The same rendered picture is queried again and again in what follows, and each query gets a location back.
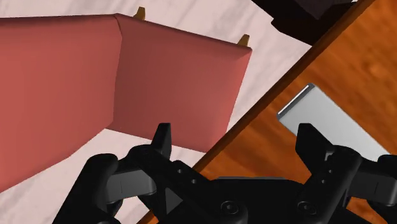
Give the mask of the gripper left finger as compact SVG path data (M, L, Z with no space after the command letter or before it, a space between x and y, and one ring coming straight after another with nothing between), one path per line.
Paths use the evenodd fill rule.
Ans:
M133 147L118 159L90 157L52 224L121 224L116 214L124 199L139 197L158 224L214 224L203 189L207 180L181 161L171 162L171 126L158 125L150 144Z

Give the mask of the red sofa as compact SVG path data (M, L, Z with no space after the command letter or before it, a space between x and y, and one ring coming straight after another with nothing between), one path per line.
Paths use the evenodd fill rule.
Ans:
M252 54L134 16L0 18L0 192L104 129L209 151L226 133Z

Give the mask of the brown wooden table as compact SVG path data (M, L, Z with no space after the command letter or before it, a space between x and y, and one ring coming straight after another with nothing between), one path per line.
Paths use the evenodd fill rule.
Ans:
M309 170L277 112L316 84L388 152L397 154L397 0L358 0L196 164L219 176L282 176Z

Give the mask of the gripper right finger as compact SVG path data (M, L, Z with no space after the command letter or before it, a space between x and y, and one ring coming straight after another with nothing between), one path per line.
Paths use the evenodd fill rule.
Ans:
M365 199L387 224L397 224L397 155L373 162L330 143L310 123L298 126L295 151L311 173L296 198L298 224L366 224L346 208L353 197Z

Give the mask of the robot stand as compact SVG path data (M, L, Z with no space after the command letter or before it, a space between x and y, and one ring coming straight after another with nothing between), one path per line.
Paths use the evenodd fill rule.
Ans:
M353 0L251 0L281 33L310 46L356 3Z

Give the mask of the silver flat tablet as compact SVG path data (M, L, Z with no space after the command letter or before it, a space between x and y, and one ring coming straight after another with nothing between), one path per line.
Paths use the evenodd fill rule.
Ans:
M376 161L388 152L319 87L308 83L278 113L277 119L289 131L300 123L312 124L331 143L347 146L366 159Z

